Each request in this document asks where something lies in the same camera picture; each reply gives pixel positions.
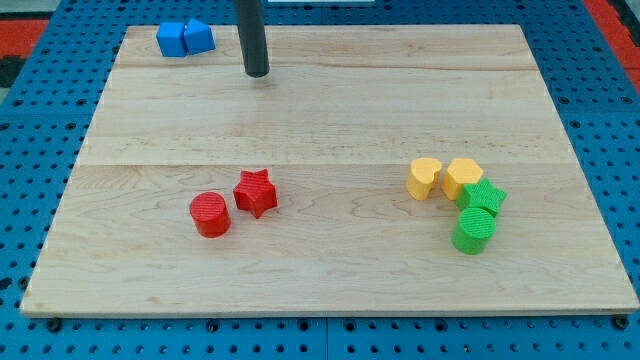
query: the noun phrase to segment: red cylinder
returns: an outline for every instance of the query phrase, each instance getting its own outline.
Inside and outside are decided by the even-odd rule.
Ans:
[[[206,192],[196,196],[189,212],[200,235],[208,238],[218,237],[231,226],[231,218],[224,198],[214,192]]]

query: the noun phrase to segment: blue pegboard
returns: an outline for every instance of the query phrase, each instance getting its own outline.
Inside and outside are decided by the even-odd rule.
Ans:
[[[231,0],[63,0],[0,108],[0,359],[638,358],[640,318],[63,320],[18,306],[128,25],[234,24]],[[273,6],[268,24],[520,24],[636,290],[640,101],[578,0]]]

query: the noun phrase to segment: wooden board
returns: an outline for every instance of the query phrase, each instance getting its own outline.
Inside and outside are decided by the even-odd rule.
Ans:
[[[237,33],[162,58],[126,34],[22,302],[28,316],[625,313],[638,300],[517,26],[271,27],[272,72]],[[413,200],[409,162],[473,157],[509,193],[485,253],[458,210]],[[280,206],[235,209],[241,169]],[[201,238],[191,199],[232,227]]]

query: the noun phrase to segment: block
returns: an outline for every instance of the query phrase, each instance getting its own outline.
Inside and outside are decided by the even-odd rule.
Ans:
[[[267,169],[258,172],[241,171],[240,183],[233,189],[236,205],[259,219],[266,210],[278,206],[276,188],[269,181]]]
[[[214,50],[216,48],[211,28],[196,19],[189,20],[187,29],[184,31],[184,40],[190,55]]]
[[[200,235],[215,238],[223,235],[231,226],[224,198],[214,192],[196,196],[189,205],[189,212]]]
[[[184,57],[187,56],[187,45],[184,40],[184,24],[163,22],[156,33],[158,45],[162,56]]]
[[[444,173],[440,189],[449,200],[456,201],[462,187],[480,181],[482,173],[482,168],[473,159],[453,159]]]
[[[481,208],[496,217],[506,197],[505,191],[493,186],[489,179],[484,178],[477,184],[464,185],[456,205],[461,211],[468,208]]]
[[[416,200],[426,200],[431,190],[438,183],[442,171],[442,163],[438,159],[415,159],[409,166],[407,175],[407,191]]]
[[[481,208],[468,208],[460,213],[451,242],[461,252],[477,255],[484,251],[495,231],[496,220],[491,214]]]

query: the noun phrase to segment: yellow heart block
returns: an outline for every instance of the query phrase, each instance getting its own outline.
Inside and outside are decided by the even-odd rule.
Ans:
[[[440,188],[449,200],[456,201],[465,184],[475,184],[482,178],[482,168],[473,159],[453,159]]]
[[[438,159],[415,159],[409,166],[407,191],[416,200],[426,200],[440,178],[442,163]]]

